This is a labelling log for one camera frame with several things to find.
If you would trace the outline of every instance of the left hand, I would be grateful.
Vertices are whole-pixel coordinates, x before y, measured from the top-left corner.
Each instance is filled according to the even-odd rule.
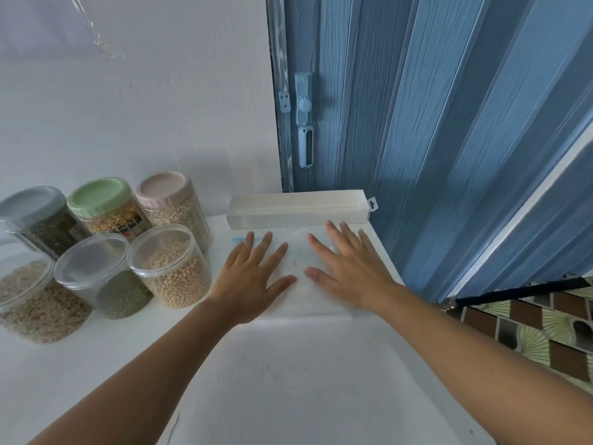
[[[245,242],[229,254],[208,295],[208,300],[221,307],[234,324],[254,320],[297,281],[294,275],[283,276],[268,287],[268,279],[286,254],[288,243],[280,245],[262,264],[272,233],[268,231],[256,248],[253,237],[253,231],[248,232]]]

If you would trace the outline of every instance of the tiled wall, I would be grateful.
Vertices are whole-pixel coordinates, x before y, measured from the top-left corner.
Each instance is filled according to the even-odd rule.
[[[448,311],[593,394],[592,286]]]

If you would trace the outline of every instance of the finger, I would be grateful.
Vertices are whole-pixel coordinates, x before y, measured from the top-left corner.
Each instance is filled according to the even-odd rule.
[[[239,255],[237,256],[237,262],[245,262],[249,259],[249,255],[251,254],[251,248],[253,248],[253,231],[249,231],[247,233],[247,237],[245,238],[245,243],[243,247],[239,251]]]
[[[243,248],[243,240],[241,240],[233,248],[233,251],[231,252],[231,254],[229,254],[228,257],[226,258],[226,262],[224,263],[224,266],[226,268],[229,268],[230,266],[232,266],[235,263],[235,261],[237,260],[237,256],[239,255],[239,252],[241,251],[241,248]]]
[[[332,221],[326,221],[326,230],[331,239],[336,243],[341,254],[348,254],[352,251],[350,242],[348,242],[348,239],[344,237],[344,235],[336,228],[336,225],[334,225]]]
[[[332,278],[322,269],[318,269],[317,267],[308,267],[305,269],[305,275],[329,291],[333,291],[336,288],[336,279]]]
[[[263,292],[264,297],[271,304],[272,301],[278,298],[282,292],[288,289],[291,285],[297,282],[297,277],[294,275],[283,276],[274,282],[270,287]]]
[[[325,245],[323,245],[321,242],[319,242],[319,239],[317,239],[314,235],[307,234],[307,241],[309,243],[309,246],[313,248],[315,252],[319,255],[319,257],[321,257],[322,260],[325,261],[327,264],[332,263],[336,260],[337,255],[334,252],[332,252],[329,248],[327,248]]]
[[[350,245],[352,245],[356,249],[362,248],[362,243],[360,242],[360,239],[356,236],[356,234],[352,232],[352,230],[346,222],[340,223],[340,227],[342,228],[342,234],[348,240],[348,242],[350,242]]]
[[[248,262],[259,265],[271,244],[272,234],[270,231],[264,234],[262,241],[251,252]]]
[[[276,267],[278,267],[287,250],[288,243],[285,242],[280,245],[278,249],[270,255],[270,257],[267,258],[267,261],[265,264],[263,264],[263,274],[266,277],[266,280],[270,277],[271,273],[276,269]]]
[[[360,236],[360,242],[362,243],[362,246],[369,252],[377,254],[375,247],[372,245],[371,243],[371,239],[369,239],[369,237],[367,236],[367,233],[361,230],[358,230],[358,235]]]

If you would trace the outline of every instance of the door latch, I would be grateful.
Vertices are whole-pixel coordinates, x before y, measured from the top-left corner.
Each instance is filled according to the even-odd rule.
[[[296,125],[298,126],[298,163],[313,166],[313,74],[295,74]]]

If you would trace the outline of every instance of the food storage jar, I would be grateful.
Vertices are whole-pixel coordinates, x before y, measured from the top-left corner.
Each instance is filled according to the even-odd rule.
[[[64,194],[51,186],[31,187],[0,201],[0,229],[54,259],[90,236],[68,210]]]
[[[56,263],[56,281],[88,302],[108,319],[135,314],[152,299],[152,293],[130,270],[130,247],[120,234],[98,234],[85,239]]]
[[[177,171],[153,175],[138,185],[136,198],[154,226],[175,223],[188,227],[206,253],[212,235],[188,176]]]
[[[68,207],[93,234],[118,232],[130,242],[150,229],[130,185],[121,178],[102,178],[79,187]]]
[[[161,225],[145,232],[130,246],[128,265],[169,307],[194,304],[212,282],[208,262],[183,225]]]
[[[24,252],[0,261],[0,324],[38,344],[72,334],[91,307],[58,284],[47,254]]]

